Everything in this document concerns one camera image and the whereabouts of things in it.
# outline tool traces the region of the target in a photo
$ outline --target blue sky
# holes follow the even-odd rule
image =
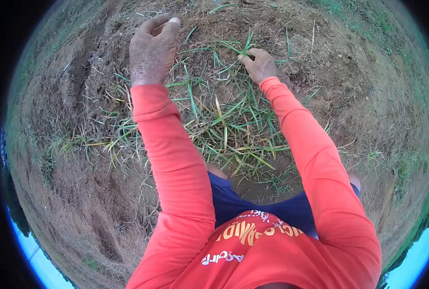
[[[411,288],[428,261],[429,228],[423,232],[419,240],[408,250],[404,262],[389,273],[388,286],[392,289]]]
[[[33,239],[32,234],[26,238],[22,232],[17,228],[17,225],[12,222],[15,233],[19,240],[20,246],[29,259],[33,252],[38,248],[38,244]],[[70,282],[65,281],[62,274],[55,268],[55,266],[44,256],[43,251],[39,249],[30,260],[33,270],[36,272],[41,282],[48,289],[73,289]]]

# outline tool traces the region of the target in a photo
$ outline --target right hand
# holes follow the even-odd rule
[[[245,66],[252,81],[260,84],[270,76],[277,76],[275,61],[264,49],[252,48],[246,52],[255,57],[253,61],[248,55],[239,55],[238,59]]]
[[[176,53],[179,18],[162,14],[146,20],[129,44],[131,86],[164,84]]]

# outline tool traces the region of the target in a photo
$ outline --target person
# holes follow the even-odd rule
[[[278,116],[305,193],[256,206],[206,164],[164,86],[179,27],[159,15],[129,46],[133,115],[162,212],[126,288],[374,288],[381,249],[360,182],[352,176],[351,184],[332,140],[276,77],[266,51],[238,58]]]

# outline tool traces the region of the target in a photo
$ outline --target navy blue shorts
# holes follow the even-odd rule
[[[223,179],[210,172],[208,176],[213,193],[214,212],[216,214],[215,228],[237,217],[244,211],[260,210],[277,216],[290,226],[301,229],[306,235],[317,237],[314,217],[310,209],[306,193],[272,205],[255,205],[237,196],[228,179]],[[354,193],[359,196],[359,190],[351,184]]]

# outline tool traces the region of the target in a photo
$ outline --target shirt sleeve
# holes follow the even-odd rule
[[[126,288],[167,288],[214,231],[211,184],[163,85],[131,88],[134,121],[152,165],[162,212]]]
[[[290,145],[322,244],[335,259],[352,256],[364,269],[359,278],[378,281],[381,249],[375,228],[353,192],[333,141],[277,77],[266,78],[260,89],[271,102]]]

